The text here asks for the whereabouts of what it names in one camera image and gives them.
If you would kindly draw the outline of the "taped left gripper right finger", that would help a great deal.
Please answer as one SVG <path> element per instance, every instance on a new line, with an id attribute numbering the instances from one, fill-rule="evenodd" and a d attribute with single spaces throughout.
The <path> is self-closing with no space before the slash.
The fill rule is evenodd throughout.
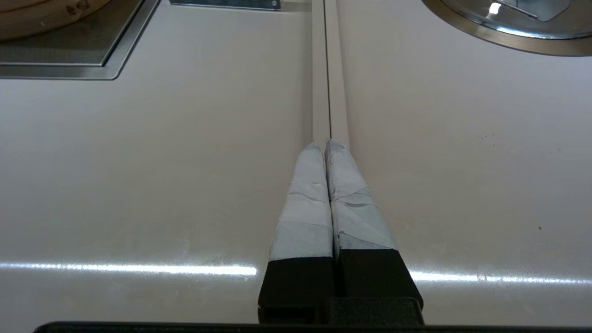
<path id="1" fill-rule="evenodd" d="M 343 324 L 423 324 L 423 298 L 353 156 L 328 141 L 325 158 L 338 279 L 330 313 Z"/>

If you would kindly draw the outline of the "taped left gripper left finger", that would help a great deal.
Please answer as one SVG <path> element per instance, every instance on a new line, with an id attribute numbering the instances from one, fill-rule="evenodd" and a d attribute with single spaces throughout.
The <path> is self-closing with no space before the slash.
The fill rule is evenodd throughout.
<path id="1" fill-rule="evenodd" d="M 320 324 L 334 297 L 333 226 L 324 158 L 311 143 L 296 160 L 258 298 L 261 324 Z"/>

